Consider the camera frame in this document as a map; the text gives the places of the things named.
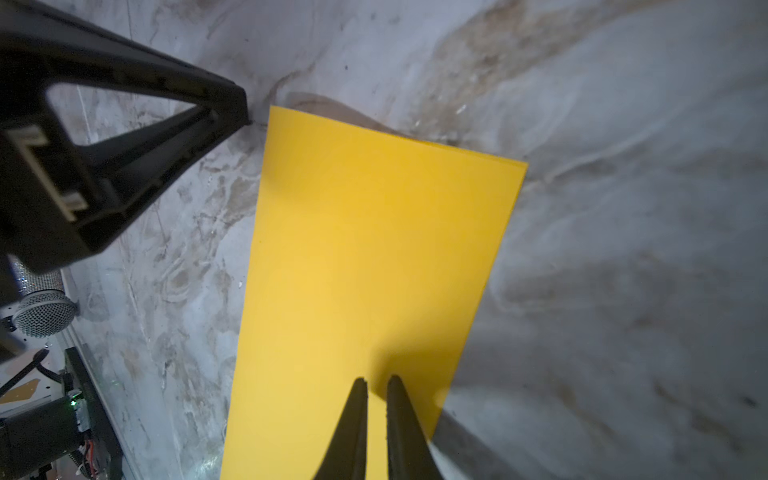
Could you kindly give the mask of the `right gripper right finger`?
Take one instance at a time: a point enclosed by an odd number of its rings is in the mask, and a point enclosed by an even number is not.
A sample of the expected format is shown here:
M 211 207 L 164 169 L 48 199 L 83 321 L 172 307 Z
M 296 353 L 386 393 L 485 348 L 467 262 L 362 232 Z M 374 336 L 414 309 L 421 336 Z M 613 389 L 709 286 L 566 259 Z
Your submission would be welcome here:
M 402 379 L 387 384 L 387 452 L 391 480 L 443 480 Z

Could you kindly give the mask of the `yellow square paper sheet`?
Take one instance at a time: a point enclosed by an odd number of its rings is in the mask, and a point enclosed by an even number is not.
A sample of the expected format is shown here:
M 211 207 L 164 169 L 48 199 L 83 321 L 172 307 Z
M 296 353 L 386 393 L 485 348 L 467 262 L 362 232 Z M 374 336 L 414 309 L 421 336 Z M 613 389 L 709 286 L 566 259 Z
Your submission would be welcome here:
M 432 434 L 527 166 L 274 107 L 221 475 L 309 479 L 353 383 L 387 477 L 399 376 Z

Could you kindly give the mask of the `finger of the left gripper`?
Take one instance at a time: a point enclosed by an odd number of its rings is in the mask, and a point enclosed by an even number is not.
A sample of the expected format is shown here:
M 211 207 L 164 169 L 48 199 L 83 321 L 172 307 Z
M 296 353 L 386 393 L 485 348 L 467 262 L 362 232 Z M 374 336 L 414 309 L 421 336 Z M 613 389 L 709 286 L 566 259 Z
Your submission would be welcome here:
M 72 142 L 39 95 L 1 109 L 1 253 L 36 272 L 105 250 L 173 182 L 248 122 L 234 85 L 191 108 L 86 146 Z
M 236 127 L 248 122 L 234 82 L 39 1 L 1 3 L 1 117 L 30 115 L 54 84 L 174 99 Z

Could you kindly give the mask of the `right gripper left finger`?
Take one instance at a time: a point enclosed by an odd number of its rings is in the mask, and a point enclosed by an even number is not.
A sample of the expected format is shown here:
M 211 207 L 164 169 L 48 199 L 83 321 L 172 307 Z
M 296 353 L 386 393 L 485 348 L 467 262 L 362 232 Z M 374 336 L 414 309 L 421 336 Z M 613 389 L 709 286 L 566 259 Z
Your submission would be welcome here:
M 368 430 L 367 382 L 357 378 L 351 387 L 315 480 L 362 480 L 366 475 Z

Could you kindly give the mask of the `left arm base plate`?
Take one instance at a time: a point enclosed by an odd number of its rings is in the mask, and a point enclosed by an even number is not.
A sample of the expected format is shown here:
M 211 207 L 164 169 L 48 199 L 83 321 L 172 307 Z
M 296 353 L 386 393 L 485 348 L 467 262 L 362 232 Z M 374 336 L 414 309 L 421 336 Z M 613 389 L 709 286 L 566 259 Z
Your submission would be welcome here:
M 1 372 L 1 477 L 46 479 L 68 460 L 81 479 L 124 479 L 123 448 L 80 353 L 65 349 L 58 371 L 49 354 Z

